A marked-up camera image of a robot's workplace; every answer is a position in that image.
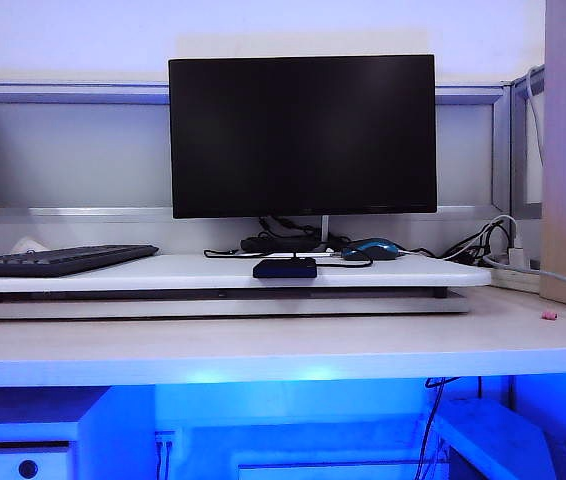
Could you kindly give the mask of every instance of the drawer handle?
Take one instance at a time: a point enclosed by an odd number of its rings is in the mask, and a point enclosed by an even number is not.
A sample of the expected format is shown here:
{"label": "drawer handle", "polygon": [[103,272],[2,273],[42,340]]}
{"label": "drawer handle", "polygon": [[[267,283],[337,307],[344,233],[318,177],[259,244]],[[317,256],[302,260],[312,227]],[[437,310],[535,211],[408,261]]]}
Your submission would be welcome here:
{"label": "drawer handle", "polygon": [[23,460],[19,465],[19,473],[23,478],[34,478],[39,471],[39,466],[32,460]]}

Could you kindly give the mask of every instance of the white desk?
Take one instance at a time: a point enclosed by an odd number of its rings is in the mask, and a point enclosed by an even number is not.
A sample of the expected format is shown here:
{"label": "white desk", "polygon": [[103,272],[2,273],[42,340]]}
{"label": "white desk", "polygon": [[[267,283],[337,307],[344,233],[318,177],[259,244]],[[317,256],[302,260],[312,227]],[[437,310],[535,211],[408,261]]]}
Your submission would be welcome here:
{"label": "white desk", "polygon": [[0,386],[566,372],[566,305],[464,293],[464,315],[0,322]]}

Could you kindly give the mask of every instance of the blue mouse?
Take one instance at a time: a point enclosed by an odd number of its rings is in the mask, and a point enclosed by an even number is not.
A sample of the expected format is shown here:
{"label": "blue mouse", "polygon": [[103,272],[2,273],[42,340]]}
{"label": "blue mouse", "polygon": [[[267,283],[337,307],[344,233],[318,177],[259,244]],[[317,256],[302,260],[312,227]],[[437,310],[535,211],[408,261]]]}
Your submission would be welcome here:
{"label": "blue mouse", "polygon": [[341,250],[343,260],[367,260],[364,252],[372,260],[394,260],[399,256],[398,247],[385,238],[365,238],[348,243]]}

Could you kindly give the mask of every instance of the keyboard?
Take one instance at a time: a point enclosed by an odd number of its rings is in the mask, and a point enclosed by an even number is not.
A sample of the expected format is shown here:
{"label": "keyboard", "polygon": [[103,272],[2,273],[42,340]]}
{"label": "keyboard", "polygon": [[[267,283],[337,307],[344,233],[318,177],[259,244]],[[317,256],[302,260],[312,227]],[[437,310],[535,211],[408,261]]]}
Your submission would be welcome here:
{"label": "keyboard", "polygon": [[147,257],[153,245],[96,245],[0,255],[0,277],[60,277]]}

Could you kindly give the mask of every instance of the black screen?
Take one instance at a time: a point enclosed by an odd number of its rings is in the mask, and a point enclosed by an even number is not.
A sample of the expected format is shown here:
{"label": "black screen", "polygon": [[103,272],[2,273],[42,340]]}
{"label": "black screen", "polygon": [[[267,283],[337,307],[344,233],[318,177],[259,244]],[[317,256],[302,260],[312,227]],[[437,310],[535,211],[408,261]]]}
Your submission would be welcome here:
{"label": "black screen", "polygon": [[432,55],[169,61],[175,218],[436,211]]}

